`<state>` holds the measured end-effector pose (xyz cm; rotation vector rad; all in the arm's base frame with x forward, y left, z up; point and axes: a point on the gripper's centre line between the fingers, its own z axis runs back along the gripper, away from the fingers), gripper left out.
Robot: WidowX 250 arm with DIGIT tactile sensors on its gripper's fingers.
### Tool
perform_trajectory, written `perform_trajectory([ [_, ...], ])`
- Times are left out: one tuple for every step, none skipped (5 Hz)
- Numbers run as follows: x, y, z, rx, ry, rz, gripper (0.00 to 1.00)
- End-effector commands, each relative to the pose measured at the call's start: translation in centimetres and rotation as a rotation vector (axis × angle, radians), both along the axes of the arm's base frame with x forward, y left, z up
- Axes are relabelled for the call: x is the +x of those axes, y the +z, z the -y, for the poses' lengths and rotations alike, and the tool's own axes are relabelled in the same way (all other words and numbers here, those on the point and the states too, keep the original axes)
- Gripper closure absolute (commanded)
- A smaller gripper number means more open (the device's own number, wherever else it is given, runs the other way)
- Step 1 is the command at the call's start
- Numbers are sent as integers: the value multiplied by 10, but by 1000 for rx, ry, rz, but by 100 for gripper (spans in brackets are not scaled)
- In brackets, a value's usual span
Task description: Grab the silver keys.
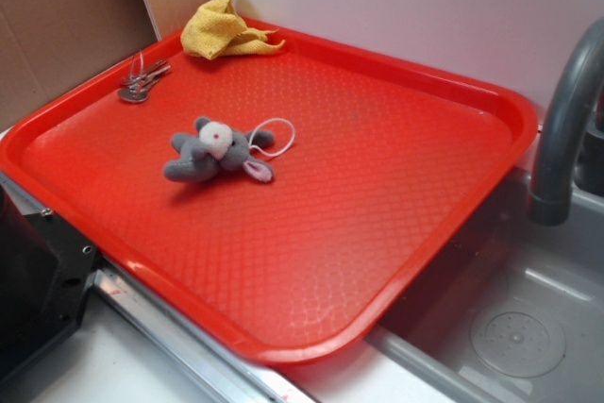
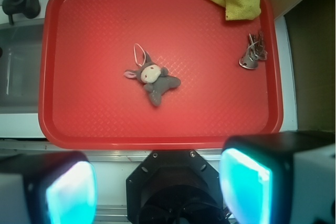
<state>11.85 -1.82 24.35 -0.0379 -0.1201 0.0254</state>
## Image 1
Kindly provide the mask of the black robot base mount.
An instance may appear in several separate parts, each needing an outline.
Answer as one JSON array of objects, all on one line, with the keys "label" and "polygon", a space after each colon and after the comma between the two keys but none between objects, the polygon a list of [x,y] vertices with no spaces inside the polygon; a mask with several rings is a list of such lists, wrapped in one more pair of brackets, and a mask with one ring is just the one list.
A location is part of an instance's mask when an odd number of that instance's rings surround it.
[{"label": "black robot base mount", "polygon": [[81,326],[97,247],[57,214],[23,214],[1,192],[1,382]]}]

